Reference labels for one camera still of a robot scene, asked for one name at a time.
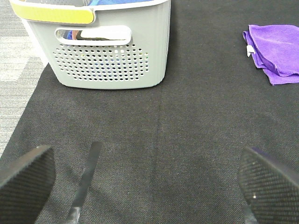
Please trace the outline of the black textured left gripper right finger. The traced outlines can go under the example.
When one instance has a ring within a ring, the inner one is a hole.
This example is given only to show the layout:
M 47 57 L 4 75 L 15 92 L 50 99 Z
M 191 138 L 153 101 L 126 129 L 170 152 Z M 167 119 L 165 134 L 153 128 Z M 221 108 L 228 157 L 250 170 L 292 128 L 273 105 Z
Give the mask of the black textured left gripper right finger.
M 299 174 L 256 147 L 243 150 L 239 186 L 247 224 L 297 224 Z

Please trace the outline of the black textured left gripper left finger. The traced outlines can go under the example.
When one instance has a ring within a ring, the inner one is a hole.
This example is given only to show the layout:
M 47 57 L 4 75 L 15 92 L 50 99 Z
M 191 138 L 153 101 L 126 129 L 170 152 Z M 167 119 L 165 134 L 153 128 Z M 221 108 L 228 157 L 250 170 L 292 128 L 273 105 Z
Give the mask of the black textured left gripper left finger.
M 38 146 L 0 169 L 0 222 L 33 224 L 56 178 L 54 150 Z

